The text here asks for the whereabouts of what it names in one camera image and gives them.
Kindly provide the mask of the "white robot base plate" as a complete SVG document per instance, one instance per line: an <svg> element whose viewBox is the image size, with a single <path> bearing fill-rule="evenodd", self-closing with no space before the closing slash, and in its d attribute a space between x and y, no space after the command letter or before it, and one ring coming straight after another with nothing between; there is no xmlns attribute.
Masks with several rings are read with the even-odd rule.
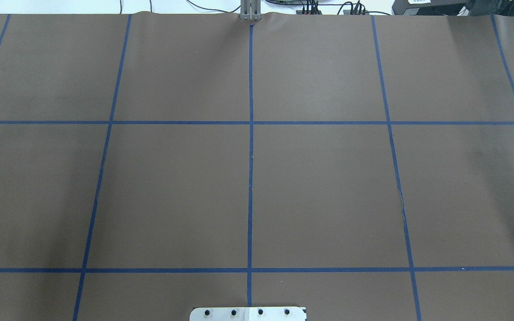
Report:
<svg viewBox="0 0 514 321"><path fill-rule="evenodd" d="M297 306L199 307L190 321L306 321L307 311Z"/></svg>

